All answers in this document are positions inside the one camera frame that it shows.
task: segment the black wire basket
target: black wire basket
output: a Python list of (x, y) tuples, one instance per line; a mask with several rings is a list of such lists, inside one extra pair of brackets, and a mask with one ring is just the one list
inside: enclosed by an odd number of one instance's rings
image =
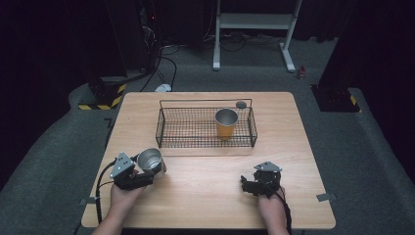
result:
[[(252, 99), (161, 100), (156, 140), (159, 148), (254, 147), (257, 133)], [(215, 114), (227, 108), (238, 114), (233, 135), (217, 136)]]

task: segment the stainless steel cup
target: stainless steel cup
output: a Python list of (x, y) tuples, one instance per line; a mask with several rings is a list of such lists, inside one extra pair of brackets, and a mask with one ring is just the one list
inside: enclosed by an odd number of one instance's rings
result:
[(161, 152), (155, 148), (141, 152), (137, 157), (137, 165), (144, 172), (153, 172), (155, 179), (162, 178), (167, 171)]
[(217, 127), (217, 137), (221, 140), (229, 140), (232, 137), (238, 114), (231, 109), (221, 109), (214, 116)]

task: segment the yellow cup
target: yellow cup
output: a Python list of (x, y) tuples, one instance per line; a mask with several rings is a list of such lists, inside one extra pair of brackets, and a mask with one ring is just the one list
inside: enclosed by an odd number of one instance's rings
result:
[(229, 140), (232, 138), (238, 114), (231, 109), (221, 109), (214, 116), (216, 120), (217, 137), (221, 140)]

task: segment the person's right hand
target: person's right hand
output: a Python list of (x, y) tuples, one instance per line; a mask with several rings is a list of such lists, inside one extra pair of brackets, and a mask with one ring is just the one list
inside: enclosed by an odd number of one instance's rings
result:
[[(277, 193), (284, 199), (281, 188)], [(284, 205), (277, 195), (274, 194), (269, 199), (264, 195), (259, 195), (258, 208), (269, 235), (289, 234), (286, 228)]]

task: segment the wooden table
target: wooden table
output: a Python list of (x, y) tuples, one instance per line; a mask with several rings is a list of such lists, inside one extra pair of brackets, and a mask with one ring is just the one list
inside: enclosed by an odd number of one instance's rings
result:
[[(283, 168), (295, 229), (330, 229), (336, 224), (311, 152), (300, 114), (288, 92), (128, 93), (119, 110), (99, 173), (119, 152), (129, 157), (158, 148), (160, 100), (253, 99), (257, 140), (253, 148), (161, 148), (167, 173), (147, 187), (125, 227), (265, 228), (257, 197), (242, 191), (241, 175), (254, 180), (254, 166), (270, 161)], [(107, 170), (103, 181), (111, 181)], [(110, 205), (111, 184), (101, 188), (103, 217)], [(95, 186), (91, 197), (95, 196)], [(98, 225), (95, 205), (86, 206), (82, 225)]]

